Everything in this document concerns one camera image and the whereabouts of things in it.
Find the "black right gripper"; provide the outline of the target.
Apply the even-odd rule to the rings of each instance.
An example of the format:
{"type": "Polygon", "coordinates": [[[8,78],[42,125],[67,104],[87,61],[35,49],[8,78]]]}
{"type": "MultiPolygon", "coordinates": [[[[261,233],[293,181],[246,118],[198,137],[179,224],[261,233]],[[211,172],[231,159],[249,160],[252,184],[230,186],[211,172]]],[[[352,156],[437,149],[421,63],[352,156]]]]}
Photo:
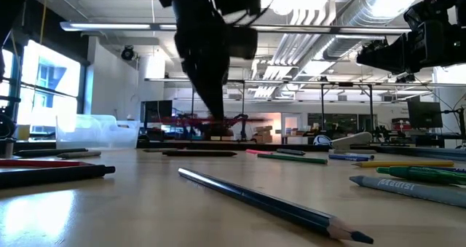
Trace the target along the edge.
{"type": "Polygon", "coordinates": [[[362,55],[358,53],[356,62],[412,74],[422,68],[466,63],[466,28],[436,20],[425,21],[386,47],[362,55]]]}

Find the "red pencil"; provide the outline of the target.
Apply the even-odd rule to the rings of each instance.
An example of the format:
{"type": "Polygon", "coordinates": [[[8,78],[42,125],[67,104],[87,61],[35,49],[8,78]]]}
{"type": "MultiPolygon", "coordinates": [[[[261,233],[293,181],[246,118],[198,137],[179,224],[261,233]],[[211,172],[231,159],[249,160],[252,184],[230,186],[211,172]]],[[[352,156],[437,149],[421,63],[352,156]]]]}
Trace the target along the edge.
{"type": "Polygon", "coordinates": [[[0,160],[0,168],[64,168],[90,165],[90,163],[79,161],[59,160],[0,160]]]}
{"type": "Polygon", "coordinates": [[[208,124],[223,124],[235,125],[238,122],[263,122],[264,119],[258,118],[224,118],[224,119],[211,119],[211,118],[178,118],[178,117],[164,117],[162,119],[150,120],[149,123],[159,123],[162,125],[200,125],[203,123],[208,124]]]}

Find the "green pencil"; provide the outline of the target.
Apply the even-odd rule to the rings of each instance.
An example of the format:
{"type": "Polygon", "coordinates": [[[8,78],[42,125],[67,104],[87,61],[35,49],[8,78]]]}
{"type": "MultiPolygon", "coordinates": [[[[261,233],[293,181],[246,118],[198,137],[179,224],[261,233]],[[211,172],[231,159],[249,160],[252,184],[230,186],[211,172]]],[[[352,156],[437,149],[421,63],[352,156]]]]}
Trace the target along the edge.
{"type": "Polygon", "coordinates": [[[294,162],[307,162],[313,164],[321,164],[327,165],[327,159],[318,159],[318,158],[308,158],[308,157],[295,157],[295,156],[286,156],[280,154],[257,154],[257,157],[260,158],[267,158],[273,160],[287,160],[287,161],[294,161],[294,162]]]}

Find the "yellow pencil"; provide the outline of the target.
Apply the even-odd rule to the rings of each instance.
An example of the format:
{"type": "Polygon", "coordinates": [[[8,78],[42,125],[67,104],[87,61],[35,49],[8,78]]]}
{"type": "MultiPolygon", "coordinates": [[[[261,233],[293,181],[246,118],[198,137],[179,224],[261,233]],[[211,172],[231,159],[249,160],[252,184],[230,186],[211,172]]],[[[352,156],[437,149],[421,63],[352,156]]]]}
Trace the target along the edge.
{"type": "Polygon", "coordinates": [[[452,167],[452,161],[367,161],[354,163],[360,168],[378,168],[392,166],[433,166],[433,167],[452,167]]]}

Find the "green pen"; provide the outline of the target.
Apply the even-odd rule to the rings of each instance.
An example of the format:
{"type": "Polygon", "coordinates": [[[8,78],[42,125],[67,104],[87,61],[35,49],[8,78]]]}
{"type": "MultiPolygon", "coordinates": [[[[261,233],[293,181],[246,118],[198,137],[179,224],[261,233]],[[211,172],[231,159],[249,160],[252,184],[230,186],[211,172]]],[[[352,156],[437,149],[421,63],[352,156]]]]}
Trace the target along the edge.
{"type": "Polygon", "coordinates": [[[433,168],[417,166],[391,166],[378,167],[377,173],[389,174],[391,176],[434,184],[458,184],[466,186],[466,173],[449,170],[438,170],[433,168]]]}

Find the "dark blue pencil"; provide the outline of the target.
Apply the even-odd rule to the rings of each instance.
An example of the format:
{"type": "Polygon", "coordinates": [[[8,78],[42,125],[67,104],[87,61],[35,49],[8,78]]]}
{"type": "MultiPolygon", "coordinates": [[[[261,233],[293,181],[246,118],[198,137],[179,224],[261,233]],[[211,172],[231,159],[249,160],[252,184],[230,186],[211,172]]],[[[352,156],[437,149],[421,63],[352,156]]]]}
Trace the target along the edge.
{"type": "Polygon", "coordinates": [[[351,228],[341,219],[329,213],[298,205],[194,170],[179,168],[178,174],[185,179],[328,238],[367,244],[374,243],[373,238],[351,228]]]}

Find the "grey crayon Madisi print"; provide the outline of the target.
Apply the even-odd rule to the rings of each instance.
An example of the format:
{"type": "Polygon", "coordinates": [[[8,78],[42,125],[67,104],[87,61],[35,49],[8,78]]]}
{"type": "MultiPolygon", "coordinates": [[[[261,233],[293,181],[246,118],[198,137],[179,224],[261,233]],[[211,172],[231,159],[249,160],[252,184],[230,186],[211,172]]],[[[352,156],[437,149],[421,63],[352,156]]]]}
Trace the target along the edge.
{"type": "Polygon", "coordinates": [[[465,191],[368,176],[350,176],[349,180],[362,187],[466,208],[465,191]]]}

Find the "grey crayon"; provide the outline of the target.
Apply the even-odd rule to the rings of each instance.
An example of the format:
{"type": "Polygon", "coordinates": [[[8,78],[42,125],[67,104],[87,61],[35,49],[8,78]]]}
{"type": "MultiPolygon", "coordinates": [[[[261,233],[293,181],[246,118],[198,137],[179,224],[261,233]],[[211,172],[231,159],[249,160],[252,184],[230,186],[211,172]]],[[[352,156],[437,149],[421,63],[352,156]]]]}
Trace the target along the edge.
{"type": "Polygon", "coordinates": [[[62,159],[78,159],[85,157],[99,157],[101,152],[99,151],[88,151],[88,152],[66,152],[58,154],[57,157],[62,159]]]}

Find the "black computer monitor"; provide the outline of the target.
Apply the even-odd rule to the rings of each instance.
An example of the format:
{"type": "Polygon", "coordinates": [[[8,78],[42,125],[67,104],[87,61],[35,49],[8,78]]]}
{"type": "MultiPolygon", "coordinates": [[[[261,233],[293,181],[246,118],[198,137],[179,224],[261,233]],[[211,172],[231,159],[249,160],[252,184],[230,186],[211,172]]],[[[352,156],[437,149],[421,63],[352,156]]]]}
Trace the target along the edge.
{"type": "Polygon", "coordinates": [[[167,101],[142,101],[141,102],[141,122],[156,123],[162,119],[172,117],[173,102],[167,101]]]}
{"type": "Polygon", "coordinates": [[[441,105],[436,102],[408,102],[409,122],[412,128],[441,128],[441,105]]]}

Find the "frosted white plastic bin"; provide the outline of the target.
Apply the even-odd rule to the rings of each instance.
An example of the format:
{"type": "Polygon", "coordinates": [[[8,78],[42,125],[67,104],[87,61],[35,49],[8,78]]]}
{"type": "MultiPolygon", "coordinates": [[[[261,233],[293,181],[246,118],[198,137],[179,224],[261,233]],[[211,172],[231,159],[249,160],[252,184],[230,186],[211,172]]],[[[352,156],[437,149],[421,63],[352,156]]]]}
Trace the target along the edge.
{"type": "Polygon", "coordinates": [[[134,149],[139,121],[118,121],[103,114],[56,116],[55,140],[58,149],[134,149]]]}

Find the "long ceiling light bar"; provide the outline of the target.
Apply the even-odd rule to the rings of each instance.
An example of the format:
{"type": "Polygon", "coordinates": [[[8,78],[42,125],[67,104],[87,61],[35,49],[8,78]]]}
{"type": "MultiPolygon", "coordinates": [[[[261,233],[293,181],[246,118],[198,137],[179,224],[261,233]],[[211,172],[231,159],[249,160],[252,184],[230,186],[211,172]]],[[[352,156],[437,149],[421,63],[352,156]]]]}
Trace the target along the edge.
{"type": "MultiPolygon", "coordinates": [[[[176,31],[175,23],[77,23],[61,22],[64,31],[176,31]]],[[[260,33],[332,34],[332,35],[382,35],[394,36],[408,33],[410,28],[366,26],[292,26],[252,25],[260,33]]]]}

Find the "black click pen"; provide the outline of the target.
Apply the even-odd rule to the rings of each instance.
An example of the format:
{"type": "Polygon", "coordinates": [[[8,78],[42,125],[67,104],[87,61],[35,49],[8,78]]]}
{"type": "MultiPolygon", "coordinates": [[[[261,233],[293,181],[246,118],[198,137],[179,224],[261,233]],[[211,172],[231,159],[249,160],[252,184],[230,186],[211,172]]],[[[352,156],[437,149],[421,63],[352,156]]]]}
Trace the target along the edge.
{"type": "Polygon", "coordinates": [[[76,167],[42,168],[0,172],[0,189],[29,187],[104,177],[114,173],[114,166],[82,165],[76,167]]]}

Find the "yellow cup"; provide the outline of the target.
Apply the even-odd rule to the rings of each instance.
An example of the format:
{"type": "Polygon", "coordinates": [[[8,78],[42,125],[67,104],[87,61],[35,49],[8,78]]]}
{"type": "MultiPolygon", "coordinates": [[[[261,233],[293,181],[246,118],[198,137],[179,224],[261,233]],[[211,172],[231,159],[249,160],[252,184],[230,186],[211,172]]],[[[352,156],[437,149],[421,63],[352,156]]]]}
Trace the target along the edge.
{"type": "Polygon", "coordinates": [[[30,125],[18,125],[17,126],[17,140],[19,141],[28,141],[31,135],[31,126],[30,125]]]}

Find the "black aluminium table frame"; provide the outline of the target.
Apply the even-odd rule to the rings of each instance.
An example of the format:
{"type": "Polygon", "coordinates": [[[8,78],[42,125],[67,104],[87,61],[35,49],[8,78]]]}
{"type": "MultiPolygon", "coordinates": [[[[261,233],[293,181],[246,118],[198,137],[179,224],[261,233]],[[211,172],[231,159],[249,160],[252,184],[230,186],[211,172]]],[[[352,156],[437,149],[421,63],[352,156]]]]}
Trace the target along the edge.
{"type": "MultiPolygon", "coordinates": [[[[275,151],[279,148],[295,149],[304,152],[327,152],[330,146],[315,146],[309,144],[255,144],[255,143],[238,143],[238,142],[204,142],[204,141],[174,141],[174,142],[138,142],[137,149],[161,149],[161,148],[187,148],[187,149],[204,149],[204,150],[228,150],[228,151],[245,151],[246,149],[255,149],[261,151],[275,151]]],[[[32,149],[55,149],[54,141],[29,141],[17,142],[14,145],[13,152],[20,150],[32,149]]],[[[382,154],[396,154],[412,157],[426,157],[442,160],[456,160],[466,162],[466,150],[460,149],[438,149],[422,147],[401,147],[401,146],[359,146],[354,145],[353,149],[370,149],[382,154]]]]}

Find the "black metal station frame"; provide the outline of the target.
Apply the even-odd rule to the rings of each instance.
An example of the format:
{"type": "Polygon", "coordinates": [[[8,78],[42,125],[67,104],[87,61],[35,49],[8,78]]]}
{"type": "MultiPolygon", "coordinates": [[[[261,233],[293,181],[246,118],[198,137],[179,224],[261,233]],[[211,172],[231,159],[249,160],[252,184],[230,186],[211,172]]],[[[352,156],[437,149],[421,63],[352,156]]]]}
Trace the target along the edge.
{"type": "Polygon", "coordinates": [[[375,90],[373,85],[357,82],[313,82],[309,89],[301,88],[283,97],[225,98],[225,112],[301,114],[303,125],[308,114],[317,114],[323,130],[332,114],[365,114],[371,131],[375,128],[375,90]]]}

